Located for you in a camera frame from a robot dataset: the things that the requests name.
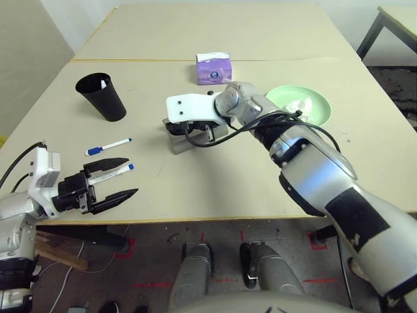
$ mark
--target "black cable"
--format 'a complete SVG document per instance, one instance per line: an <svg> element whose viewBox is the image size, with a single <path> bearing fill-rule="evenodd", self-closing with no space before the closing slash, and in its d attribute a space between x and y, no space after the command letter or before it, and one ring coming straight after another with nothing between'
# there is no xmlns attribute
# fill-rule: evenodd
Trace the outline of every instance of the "black cable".
<svg viewBox="0 0 417 313"><path fill-rule="evenodd" d="M273 115L282 115L282 116L279 117L277 120L275 120L274 123L264 124L264 125L257 125L257 126L252 127L253 124L256 124L259 121L262 121L263 119L265 119L267 117L270 117L270 116L273 116ZM329 132L327 132L327 130L325 130L325 129L317 126L317 125L303 122L298 118L298 116L299 116L298 113L289 114L289 113L283 113L283 112L272 112L272 113L269 113L269 114L265 114L258 119L254 119L251 123L248 123L247 125L238 129L234 133L222 138L221 140L217 140L217 141L212 142L212 143L198 143L198 142L193 141L193 139L191 139L191 137L190 137L190 135L189 135L189 133L186 129L184 129L184 135L185 135L186 139L192 145L194 145L196 147L200 147L200 148L206 148L206 147L214 147L215 145L219 145L219 144L235 137L237 134L240 134L241 132L245 132L245 131L248 131L248 130L253 130L253 129L256 129L256 128L276 127L276 126L280 126L280 125L304 125L304 126L313 128L315 130L318 130L319 132L322 132L324 135L326 135L330 139L330 141L333 143L335 149L339 153L341 152L338 142L334 139L334 137ZM286 121L287 119L290 119L290 118L295 119L295 121Z"/></svg>
<svg viewBox="0 0 417 313"><path fill-rule="evenodd" d="M347 283L347 275L346 275L346 270L345 270L345 264L343 262L343 258L342 258L342 255L341 255L341 244L340 244L339 236L336 236L336 241L338 242L339 261L340 261L341 271L343 272L343 281L345 282L347 297L349 298L349 304L350 304L351 309L354 310L355 308L354 308L354 305L353 305L352 293L351 293L351 289L349 288L349 284Z"/></svg>
<svg viewBox="0 0 417 313"><path fill-rule="evenodd" d="M19 187L19 185L20 185L20 183L26 178L26 177L28 177L29 176L29 173L28 174L25 174L25 175L23 175L19 180L18 180L18 182L14 185L14 187L13 187L13 189L12 189L12 193L13 192L15 192L16 191L16 189Z"/></svg>
<svg viewBox="0 0 417 313"><path fill-rule="evenodd" d="M338 142L336 141L336 139L334 139L334 137L327 132L327 130L321 128L320 126L314 125L314 124L310 124L310 123L306 123L303 121L282 121L279 123L272 123L272 124L267 124L267 125L261 125L259 127L276 127L276 126L281 126L281 125L304 125L310 128L314 128L317 129L319 132L322 132L324 135L326 135L328 137L328 139L330 139L330 141L333 143L334 148L340 153L340 147L338 145Z"/></svg>
<svg viewBox="0 0 417 313"><path fill-rule="evenodd" d="M188 124L187 122L185 122L184 125L184 135L185 138L190 142L190 144L196 146L196 147L200 147L200 148L208 148L208 147L214 147L215 145L219 145L223 142L226 142L227 140L235 137L236 135L239 135L241 132L245 132L247 130L249 130L251 128L251 126L253 126L254 124L258 123L259 121L262 121L263 119L266 119L267 117L271 117L271 116L275 116L275 115L288 115L288 113L285 112L271 112L265 115L262 115L260 117L258 117L257 119L254 119L252 122L244 125L243 127L239 128L238 130L236 130L235 132L232 132L230 135L227 135L226 137L223 137L220 140L217 140L215 142L210 142L210 143L198 143L193 141L193 139L191 139L190 137L190 133L188 132L187 128Z"/></svg>
<svg viewBox="0 0 417 313"><path fill-rule="evenodd" d="M36 147L45 147L45 145L42 142L36 142L36 143L32 144L29 148L27 148L24 152L22 152L21 155L18 156L16 158L16 160L14 160L13 163L8 167L7 171L4 173L4 175L0 179L0 188L3 186L3 184L5 183L7 177L10 175L10 173L12 172L12 170L14 169L14 167L17 165L17 163L19 163L20 160L23 159L24 156L27 153L31 152Z"/></svg>

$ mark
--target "white wall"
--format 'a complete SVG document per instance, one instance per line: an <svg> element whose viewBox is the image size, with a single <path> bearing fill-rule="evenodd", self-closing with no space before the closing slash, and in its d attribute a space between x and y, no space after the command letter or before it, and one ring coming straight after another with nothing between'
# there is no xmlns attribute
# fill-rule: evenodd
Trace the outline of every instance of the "white wall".
<svg viewBox="0 0 417 313"><path fill-rule="evenodd" d="M158 0L153 2L174 1ZM196 1L222 2L222 0L188 0L188 2ZM223 1L256 2L254 0ZM267 1L291 2L291 0ZM41 2L70 47L77 52L114 6L121 3L143 3L149 1L41 0ZM377 16L377 7L379 5L416 5L416 0L305 0L305 2L319 3L355 50L359 47L367 30ZM367 65L417 65L417 57L410 48L398 40L391 32L383 29L364 62Z"/></svg>
<svg viewBox="0 0 417 313"><path fill-rule="evenodd" d="M73 55L39 0L2 0L0 135L12 133Z"/></svg>

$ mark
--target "white paper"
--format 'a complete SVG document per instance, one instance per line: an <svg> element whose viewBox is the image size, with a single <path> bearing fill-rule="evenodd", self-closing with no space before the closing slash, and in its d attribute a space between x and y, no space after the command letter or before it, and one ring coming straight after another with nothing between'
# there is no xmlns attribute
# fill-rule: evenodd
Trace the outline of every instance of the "white paper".
<svg viewBox="0 0 417 313"><path fill-rule="evenodd" d="M303 122L310 122L310 116L313 109L313 101L310 97L305 98L304 100L294 100L288 103L285 109L289 113L295 113L295 111L300 110L302 111L302 115L299 117Z"/></svg>
<svg viewBox="0 0 417 313"><path fill-rule="evenodd" d="M209 52L209 53L197 53L197 62L210 61L211 59L228 59L229 54L227 52Z"/></svg>

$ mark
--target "wooden stick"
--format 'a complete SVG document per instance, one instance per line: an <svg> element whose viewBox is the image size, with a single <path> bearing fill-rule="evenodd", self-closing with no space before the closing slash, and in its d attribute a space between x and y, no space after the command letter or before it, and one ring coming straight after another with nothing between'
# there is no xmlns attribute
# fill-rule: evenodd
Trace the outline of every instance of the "wooden stick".
<svg viewBox="0 0 417 313"><path fill-rule="evenodd" d="M35 253L48 258L53 261L72 266L81 271L86 271L89 268L87 260L77 258L75 255L54 246L49 243L45 243L41 240L36 240Z"/></svg>

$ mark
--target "black table leg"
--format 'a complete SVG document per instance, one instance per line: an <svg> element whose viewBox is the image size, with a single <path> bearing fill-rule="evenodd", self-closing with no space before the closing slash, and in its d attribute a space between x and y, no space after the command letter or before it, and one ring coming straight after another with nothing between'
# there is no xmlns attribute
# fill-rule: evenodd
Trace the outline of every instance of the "black table leg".
<svg viewBox="0 0 417 313"><path fill-rule="evenodd" d="M383 27L386 27L391 33L397 36L399 40L404 42L412 51L417 53L416 38L409 32L400 28L400 26L394 23L391 19L387 18L384 14L379 13L362 43L360 44L358 50L356 51L361 59L365 57L366 53L369 51L370 47L378 37Z"/></svg>
<svg viewBox="0 0 417 313"><path fill-rule="evenodd" d="M325 241L328 238L336 236L338 233L333 225L329 225L314 232L314 240L317 242Z"/></svg>
<svg viewBox="0 0 417 313"><path fill-rule="evenodd" d="M382 24L382 18L382 14L379 13L377 18L375 18L375 21L373 21L371 28L369 28L369 31L367 32L365 38L360 44L358 50L356 51L361 60L365 57L365 55L371 48L373 42L378 37L379 33L384 27Z"/></svg>
<svg viewBox="0 0 417 313"><path fill-rule="evenodd" d="M37 226L37 230L55 235L81 239L98 245L112 246L120 253L129 251L128 238L107 231L106 225L94 226Z"/></svg>

